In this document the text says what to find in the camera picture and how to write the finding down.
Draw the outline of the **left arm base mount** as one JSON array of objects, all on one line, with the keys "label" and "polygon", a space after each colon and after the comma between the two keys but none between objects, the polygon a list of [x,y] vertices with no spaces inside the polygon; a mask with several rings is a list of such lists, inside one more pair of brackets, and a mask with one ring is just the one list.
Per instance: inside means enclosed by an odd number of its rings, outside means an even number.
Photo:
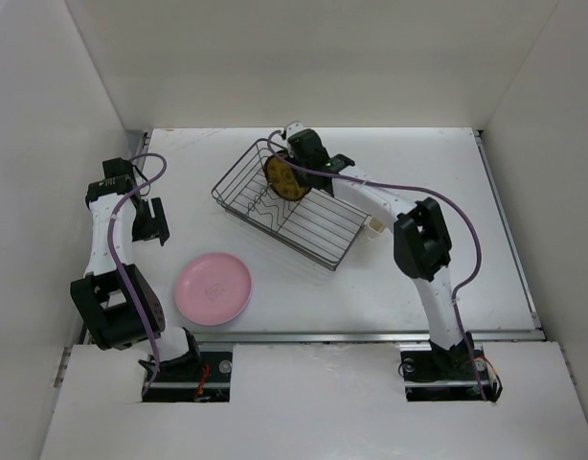
[{"label": "left arm base mount", "polygon": [[234,367],[234,346],[188,342],[179,357],[160,363],[153,378],[154,359],[140,359],[146,371],[143,403],[228,403]]}]

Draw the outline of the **pink plate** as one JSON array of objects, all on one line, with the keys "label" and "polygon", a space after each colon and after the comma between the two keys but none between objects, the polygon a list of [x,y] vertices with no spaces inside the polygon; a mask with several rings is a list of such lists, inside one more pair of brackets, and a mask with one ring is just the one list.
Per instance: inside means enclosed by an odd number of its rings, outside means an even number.
[{"label": "pink plate", "polygon": [[212,252],[187,264],[177,279],[174,302],[194,324],[220,326],[239,316],[252,297],[253,279],[238,257]]}]

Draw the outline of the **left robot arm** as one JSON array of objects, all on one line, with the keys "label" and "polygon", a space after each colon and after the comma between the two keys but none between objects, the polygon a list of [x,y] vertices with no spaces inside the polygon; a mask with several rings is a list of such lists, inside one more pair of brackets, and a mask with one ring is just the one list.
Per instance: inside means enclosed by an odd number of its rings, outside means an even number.
[{"label": "left robot arm", "polygon": [[148,346],[150,373],[173,372],[191,380],[202,357],[193,335],[170,328],[160,300],[133,263],[132,244],[165,244],[170,230],[160,198],[146,199],[148,179],[132,160],[102,163],[104,178],[88,185],[85,204],[92,215],[92,247],[81,278],[70,294],[94,343],[102,350]]}]

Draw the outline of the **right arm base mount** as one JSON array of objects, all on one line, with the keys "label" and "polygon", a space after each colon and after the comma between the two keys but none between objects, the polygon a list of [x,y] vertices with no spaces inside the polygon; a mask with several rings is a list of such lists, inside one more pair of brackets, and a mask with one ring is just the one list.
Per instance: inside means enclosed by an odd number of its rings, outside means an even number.
[{"label": "right arm base mount", "polygon": [[485,356],[482,345],[466,347],[450,355],[435,351],[430,344],[408,344],[400,348],[398,372],[404,381],[408,403],[476,402],[497,403],[504,385]]}]

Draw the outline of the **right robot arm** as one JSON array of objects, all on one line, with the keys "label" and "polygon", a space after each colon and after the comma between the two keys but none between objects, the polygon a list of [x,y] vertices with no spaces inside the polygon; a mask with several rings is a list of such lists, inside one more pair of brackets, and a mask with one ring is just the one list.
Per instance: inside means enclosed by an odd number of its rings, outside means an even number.
[{"label": "right robot arm", "polygon": [[390,229],[394,260],[410,278],[424,308],[432,350],[433,370],[454,377],[466,364],[463,340],[451,306],[449,273],[452,243],[439,203],[426,198],[414,202],[372,179],[344,155],[328,155],[316,131],[295,122],[284,129],[288,155],[299,166],[303,181],[359,208]]}]

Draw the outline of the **yellow black plate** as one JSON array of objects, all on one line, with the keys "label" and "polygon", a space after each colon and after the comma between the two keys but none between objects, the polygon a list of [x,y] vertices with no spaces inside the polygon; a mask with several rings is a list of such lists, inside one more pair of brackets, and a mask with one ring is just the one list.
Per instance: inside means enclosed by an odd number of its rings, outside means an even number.
[{"label": "yellow black plate", "polygon": [[298,182],[295,171],[282,161],[287,158],[285,150],[278,150],[275,155],[266,158],[262,168],[269,187],[278,197],[297,202],[302,200],[311,188]]}]

